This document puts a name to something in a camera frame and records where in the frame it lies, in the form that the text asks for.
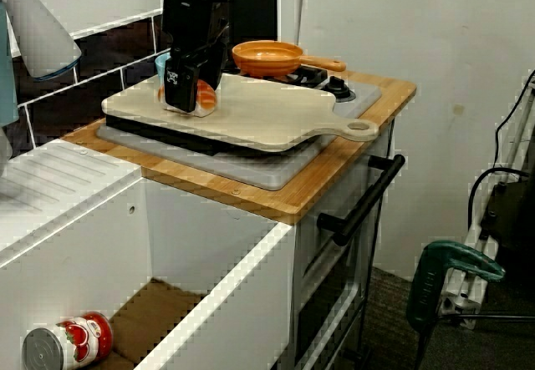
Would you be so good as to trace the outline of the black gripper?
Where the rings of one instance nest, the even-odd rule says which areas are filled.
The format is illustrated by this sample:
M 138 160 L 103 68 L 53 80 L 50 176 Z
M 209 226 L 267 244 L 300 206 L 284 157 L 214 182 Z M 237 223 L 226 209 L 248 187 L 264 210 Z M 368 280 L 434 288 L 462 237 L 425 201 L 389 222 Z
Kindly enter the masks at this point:
M 229 0 L 163 2 L 162 29 L 171 38 L 164 71 L 165 101 L 183 113 L 191 114 L 196 108 L 198 79 L 214 90 L 219 86 L 227 63 L 228 4 Z

